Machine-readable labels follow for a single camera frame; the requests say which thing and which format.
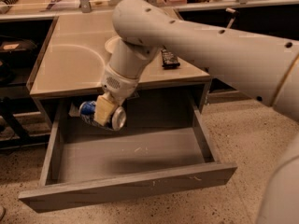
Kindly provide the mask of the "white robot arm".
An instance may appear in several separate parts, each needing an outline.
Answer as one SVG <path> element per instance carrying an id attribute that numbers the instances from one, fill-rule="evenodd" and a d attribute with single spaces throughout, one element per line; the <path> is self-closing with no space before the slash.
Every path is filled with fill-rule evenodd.
<path id="1" fill-rule="evenodd" d="M 287 38 L 175 20 L 143 0 L 122 0 L 112 23 L 120 36 L 102 79 L 112 102 L 137 86 L 157 49 L 165 48 L 213 77 L 299 121 L 299 43 Z M 299 139 L 271 175 L 256 224 L 299 224 Z"/>

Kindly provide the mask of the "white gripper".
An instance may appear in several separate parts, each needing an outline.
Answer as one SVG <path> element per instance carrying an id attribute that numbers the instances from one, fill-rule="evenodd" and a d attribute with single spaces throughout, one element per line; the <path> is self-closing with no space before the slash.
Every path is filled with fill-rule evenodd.
<path id="1" fill-rule="evenodd" d="M 102 76 L 103 95 L 95 102 L 94 120 L 105 126 L 118 105 L 130 97 L 138 84 L 138 79 L 130 79 L 116 73 L 108 64 Z"/>

